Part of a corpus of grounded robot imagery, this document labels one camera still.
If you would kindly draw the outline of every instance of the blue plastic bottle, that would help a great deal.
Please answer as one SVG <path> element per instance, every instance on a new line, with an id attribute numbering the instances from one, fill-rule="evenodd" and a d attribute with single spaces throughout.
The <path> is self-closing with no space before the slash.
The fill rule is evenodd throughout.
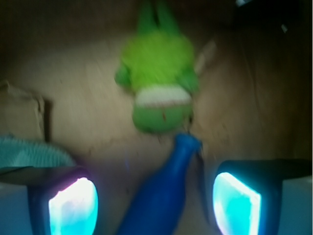
<path id="1" fill-rule="evenodd" d="M 139 189 L 117 232 L 118 235 L 170 235 L 185 204 L 185 176 L 201 142 L 178 134 L 167 163 Z"/>

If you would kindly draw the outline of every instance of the white stripe on plush toy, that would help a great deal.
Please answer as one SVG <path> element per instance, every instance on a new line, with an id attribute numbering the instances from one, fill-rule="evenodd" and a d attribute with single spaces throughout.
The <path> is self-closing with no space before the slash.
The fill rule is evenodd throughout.
<path id="1" fill-rule="evenodd" d="M 169 107 L 191 103 L 190 94 L 181 86 L 152 86 L 137 93 L 135 104 L 140 107 Z"/>

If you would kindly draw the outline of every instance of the green plush toy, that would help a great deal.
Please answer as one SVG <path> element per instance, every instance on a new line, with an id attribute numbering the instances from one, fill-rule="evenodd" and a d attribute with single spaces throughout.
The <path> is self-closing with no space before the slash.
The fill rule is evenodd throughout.
<path id="1" fill-rule="evenodd" d="M 136 94 L 133 121 L 139 130 L 169 131 L 192 116 L 191 94 L 199 89 L 193 63 L 193 47 L 166 4 L 158 2 L 155 14 L 145 2 L 137 36 L 124 48 L 115 75 L 118 85 Z"/>

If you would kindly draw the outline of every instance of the cardboard floor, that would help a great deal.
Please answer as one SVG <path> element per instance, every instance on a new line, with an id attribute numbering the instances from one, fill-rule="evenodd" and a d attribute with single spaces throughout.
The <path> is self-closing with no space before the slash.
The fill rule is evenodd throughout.
<path id="1" fill-rule="evenodd" d="M 113 234 L 140 183 L 184 131 L 139 133 L 131 118 L 134 98 L 114 82 L 139 4 L 28 2 L 2 3 L 0 79 L 44 97 L 48 140 L 95 178 L 95 234 Z M 195 157 L 188 170 L 176 234 L 219 233 L 210 197 L 223 160 L 312 158 L 312 7 L 284 33 L 278 20 L 225 26 L 230 11 L 209 2 L 216 7 L 207 11 L 211 19 L 203 16 L 203 1 L 194 8 L 176 2 L 180 27 L 203 59 L 191 133 L 204 144 L 202 159 Z"/>

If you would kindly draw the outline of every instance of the blue light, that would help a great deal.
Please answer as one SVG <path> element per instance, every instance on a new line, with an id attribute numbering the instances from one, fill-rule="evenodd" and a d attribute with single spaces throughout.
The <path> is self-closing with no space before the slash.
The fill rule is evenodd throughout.
<path id="1" fill-rule="evenodd" d="M 227 172 L 215 178 L 213 210 L 224 235 L 258 234 L 261 195 Z"/>
<path id="2" fill-rule="evenodd" d="M 91 235 L 98 216 L 93 182 L 80 178 L 49 200 L 51 235 Z"/>

